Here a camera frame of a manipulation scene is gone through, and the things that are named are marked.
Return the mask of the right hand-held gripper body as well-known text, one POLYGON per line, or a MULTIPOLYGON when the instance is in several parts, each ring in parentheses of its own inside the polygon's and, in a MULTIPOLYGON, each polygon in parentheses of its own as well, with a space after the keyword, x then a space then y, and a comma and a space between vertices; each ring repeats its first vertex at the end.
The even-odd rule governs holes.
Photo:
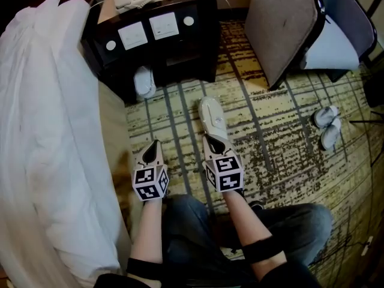
POLYGON ((205 153, 205 177, 217 192, 241 190, 244 188, 242 158, 234 152, 224 155, 205 153))

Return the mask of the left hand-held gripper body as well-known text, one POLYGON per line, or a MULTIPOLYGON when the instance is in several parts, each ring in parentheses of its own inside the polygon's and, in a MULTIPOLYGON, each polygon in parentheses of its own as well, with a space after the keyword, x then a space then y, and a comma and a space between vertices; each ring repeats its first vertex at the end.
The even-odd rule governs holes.
POLYGON ((136 158, 132 186, 140 201, 162 199, 168 184, 167 165, 162 158, 149 164, 136 158))

